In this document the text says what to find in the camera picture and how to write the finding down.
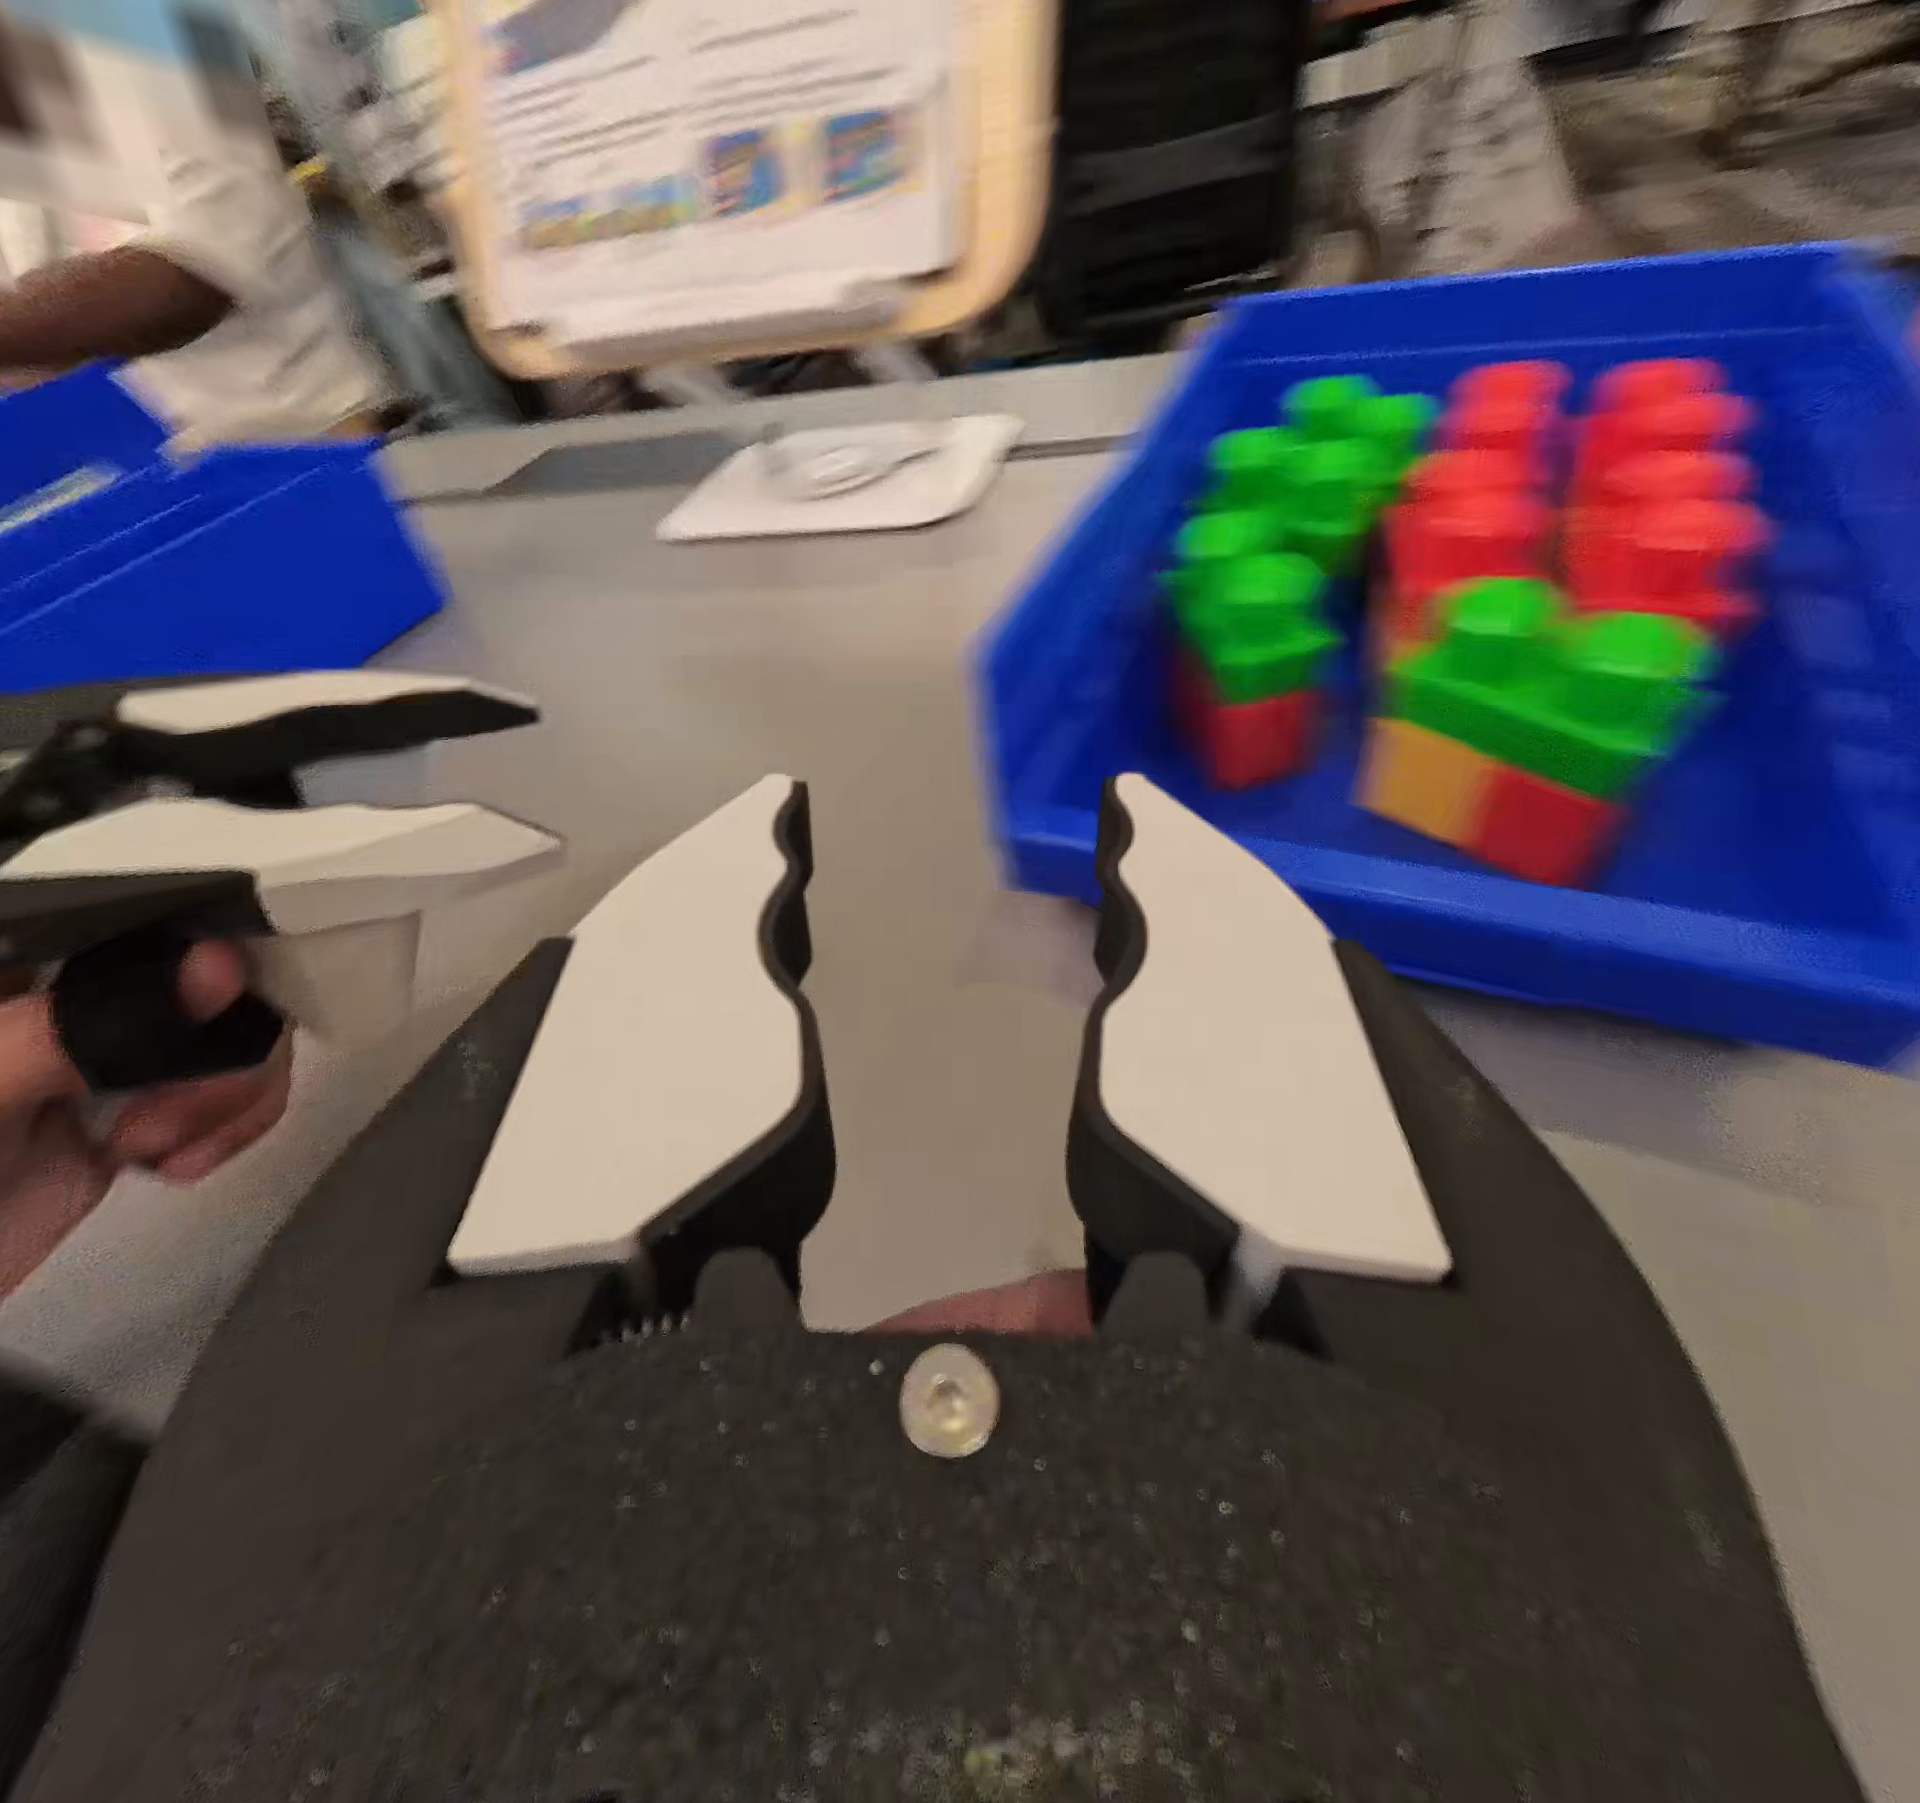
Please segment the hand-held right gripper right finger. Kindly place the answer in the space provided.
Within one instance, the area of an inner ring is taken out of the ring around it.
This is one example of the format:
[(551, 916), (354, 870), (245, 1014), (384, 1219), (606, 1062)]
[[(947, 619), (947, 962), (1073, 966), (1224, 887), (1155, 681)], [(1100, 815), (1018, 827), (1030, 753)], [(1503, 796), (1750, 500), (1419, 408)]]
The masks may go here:
[(1258, 1335), (1293, 1278), (1442, 1289), (1453, 1254), (1341, 946), (1147, 776), (1100, 791), (1068, 1201), (1097, 1332)]

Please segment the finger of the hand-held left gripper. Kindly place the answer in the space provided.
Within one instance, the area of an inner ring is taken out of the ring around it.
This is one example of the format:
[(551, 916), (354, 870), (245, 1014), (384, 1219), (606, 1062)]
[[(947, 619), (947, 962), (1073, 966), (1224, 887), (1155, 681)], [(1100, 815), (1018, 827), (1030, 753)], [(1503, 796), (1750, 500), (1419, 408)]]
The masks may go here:
[(535, 700), (458, 677), (296, 671), (132, 687), (113, 708), (113, 753), (198, 800), (299, 802), (304, 770), (537, 722)]
[(478, 806), (132, 802), (1, 862), (1, 958), (62, 965), (177, 924), (245, 942), (256, 993), (300, 1029), (395, 1029), (423, 916), (560, 860), (556, 834)]

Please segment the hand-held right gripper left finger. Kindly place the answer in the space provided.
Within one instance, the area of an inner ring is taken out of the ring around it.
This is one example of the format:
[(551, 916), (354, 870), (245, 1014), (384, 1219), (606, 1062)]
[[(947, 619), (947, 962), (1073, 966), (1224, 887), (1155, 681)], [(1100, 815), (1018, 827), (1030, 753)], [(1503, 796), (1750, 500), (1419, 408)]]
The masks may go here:
[(757, 1251), (800, 1294), (834, 1181), (809, 879), (807, 786), (765, 776), (584, 912), (449, 1270), (625, 1270), (679, 1317), (707, 1263)]

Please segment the blue plastic bin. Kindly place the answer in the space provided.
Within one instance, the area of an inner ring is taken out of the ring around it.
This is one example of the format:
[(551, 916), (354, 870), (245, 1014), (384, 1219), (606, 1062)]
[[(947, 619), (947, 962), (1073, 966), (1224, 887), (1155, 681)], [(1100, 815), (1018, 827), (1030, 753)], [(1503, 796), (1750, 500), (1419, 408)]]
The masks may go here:
[(354, 669), (447, 600), (372, 447), (210, 453), (1, 523), (1, 690)]
[[(1477, 870), (1351, 806), (1356, 662), (1289, 784), (1221, 795), (1172, 722), (1155, 576), (1211, 440), (1305, 378), (1442, 393), (1544, 358), (1717, 365), (1755, 404), (1765, 617), (1589, 891)], [(1888, 1068), (1916, 1044), (1916, 355), (1843, 245), (1240, 300), (979, 642), (1006, 879), (1097, 903), (1100, 788), (1138, 772), (1395, 975)]]

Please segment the green two-stud toy block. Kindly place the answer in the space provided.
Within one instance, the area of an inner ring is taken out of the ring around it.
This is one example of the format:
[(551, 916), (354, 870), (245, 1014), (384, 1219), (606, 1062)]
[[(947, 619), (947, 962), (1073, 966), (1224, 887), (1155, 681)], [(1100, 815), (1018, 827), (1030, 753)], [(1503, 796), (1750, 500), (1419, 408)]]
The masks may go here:
[(1271, 511), (1203, 508), (1172, 538), (1159, 576), (1181, 650), (1229, 708), (1317, 694), (1337, 632), (1326, 573)]
[(1254, 521), (1254, 542), (1345, 576), (1387, 500), (1383, 451), (1368, 440), (1314, 440), (1289, 426), (1240, 426), (1211, 440), (1194, 514)]
[(1426, 453), (1439, 398), (1390, 393), (1368, 375), (1314, 375), (1282, 397), (1282, 414), (1314, 447), (1344, 447), (1382, 499), (1402, 487)]
[(1689, 619), (1574, 612), (1544, 580), (1445, 591), (1387, 662), (1375, 712), (1594, 802), (1628, 806), (1711, 717), (1715, 639)]

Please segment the dark grey desk mat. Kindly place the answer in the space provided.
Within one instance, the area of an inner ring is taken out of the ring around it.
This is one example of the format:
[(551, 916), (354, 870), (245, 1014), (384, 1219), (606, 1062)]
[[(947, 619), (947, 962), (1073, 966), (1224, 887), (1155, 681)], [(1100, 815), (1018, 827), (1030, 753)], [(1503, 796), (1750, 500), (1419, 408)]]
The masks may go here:
[(745, 441), (734, 434), (687, 430), (615, 441), (545, 441), (488, 459), (478, 437), (462, 434), (389, 447), (380, 463), (400, 499), (447, 506), (694, 487), (742, 451)]

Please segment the grey desk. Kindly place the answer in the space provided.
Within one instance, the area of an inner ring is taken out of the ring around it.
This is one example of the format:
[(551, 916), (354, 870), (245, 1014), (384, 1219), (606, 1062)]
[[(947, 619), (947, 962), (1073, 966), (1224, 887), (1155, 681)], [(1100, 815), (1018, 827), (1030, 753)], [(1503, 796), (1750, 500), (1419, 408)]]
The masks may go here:
[[(665, 546), (676, 491), (413, 504), (453, 607), (384, 662), (510, 687), (544, 722), (346, 765), (315, 795), (478, 802), (563, 834), (564, 860), (430, 922), (420, 1018), (346, 1062), (300, 1055), (288, 1119), (212, 1188), (120, 1184), (6, 1301), (1, 1366), (152, 1432), (276, 1223), (477, 992), (770, 772), (809, 786), (807, 992), (836, 1137), (804, 1318), (850, 1332), (1065, 1269), (1089, 919), (998, 887), (971, 647), (1172, 375), (1150, 358), (780, 404), (792, 428), (1018, 414), (1010, 472), (924, 534)], [(477, 437), (492, 459), (694, 428)], [(1481, 997), (1421, 1004), (1639, 1263), (1740, 1449), (1861, 1779), (1915, 1802), (1916, 1086)]]

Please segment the person's left hand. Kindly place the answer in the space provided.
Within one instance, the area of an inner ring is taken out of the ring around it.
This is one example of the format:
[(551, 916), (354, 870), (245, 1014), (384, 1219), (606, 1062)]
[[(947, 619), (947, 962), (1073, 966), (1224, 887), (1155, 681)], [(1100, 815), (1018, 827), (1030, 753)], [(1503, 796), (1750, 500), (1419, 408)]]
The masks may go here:
[(6, 975), (1, 1294), (14, 1294), (120, 1177), (143, 1170), (193, 1188), (260, 1142), (291, 1102), (291, 1068), (286, 1032), (253, 1072), (128, 1096), (113, 1123), (94, 1126), (50, 1002), (34, 978)]

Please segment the cluster of blue bins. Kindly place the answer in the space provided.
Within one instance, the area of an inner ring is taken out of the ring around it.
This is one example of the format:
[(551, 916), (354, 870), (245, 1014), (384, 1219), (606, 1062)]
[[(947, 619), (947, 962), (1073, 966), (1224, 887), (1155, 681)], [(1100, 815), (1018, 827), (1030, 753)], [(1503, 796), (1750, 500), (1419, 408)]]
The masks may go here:
[(168, 444), (160, 424), (107, 366), (1, 397), (1, 506), (80, 472), (109, 479), (150, 469)]

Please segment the printed instruction sheets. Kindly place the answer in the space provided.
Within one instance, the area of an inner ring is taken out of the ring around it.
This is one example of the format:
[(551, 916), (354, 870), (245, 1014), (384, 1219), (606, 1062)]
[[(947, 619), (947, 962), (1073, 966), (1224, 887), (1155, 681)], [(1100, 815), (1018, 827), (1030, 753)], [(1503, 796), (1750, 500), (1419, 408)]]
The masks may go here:
[(467, 0), (492, 316), (797, 326), (961, 253), (961, 0)]

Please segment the person's grey sweatshirt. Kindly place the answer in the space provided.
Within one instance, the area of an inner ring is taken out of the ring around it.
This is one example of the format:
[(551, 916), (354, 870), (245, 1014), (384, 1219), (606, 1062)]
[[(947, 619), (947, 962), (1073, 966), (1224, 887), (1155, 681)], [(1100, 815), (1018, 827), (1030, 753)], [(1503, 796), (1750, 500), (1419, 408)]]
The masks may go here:
[(1, 1769), (31, 1750), (73, 1664), (147, 1444), (1, 1383)]

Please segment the black office chair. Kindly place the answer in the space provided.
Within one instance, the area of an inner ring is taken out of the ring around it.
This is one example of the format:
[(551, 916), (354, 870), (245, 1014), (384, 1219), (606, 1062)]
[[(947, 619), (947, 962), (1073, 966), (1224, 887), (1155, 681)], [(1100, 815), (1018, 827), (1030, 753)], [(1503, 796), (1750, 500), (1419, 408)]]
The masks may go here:
[(1309, 15), (1310, 0), (1061, 0), (1029, 272), (1058, 346), (1131, 346), (1283, 270)]

